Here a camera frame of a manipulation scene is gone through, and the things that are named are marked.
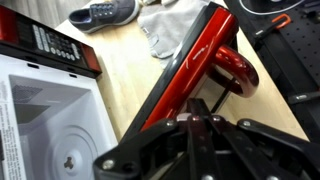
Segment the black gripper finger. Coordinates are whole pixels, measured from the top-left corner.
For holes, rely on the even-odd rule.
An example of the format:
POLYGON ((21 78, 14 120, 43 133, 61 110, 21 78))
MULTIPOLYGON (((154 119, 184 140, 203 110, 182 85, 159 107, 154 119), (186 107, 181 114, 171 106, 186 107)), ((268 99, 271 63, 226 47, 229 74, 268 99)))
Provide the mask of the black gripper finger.
POLYGON ((208 109, 203 99, 190 98, 187 100, 187 112, 194 116, 210 116, 211 112, 208 109))

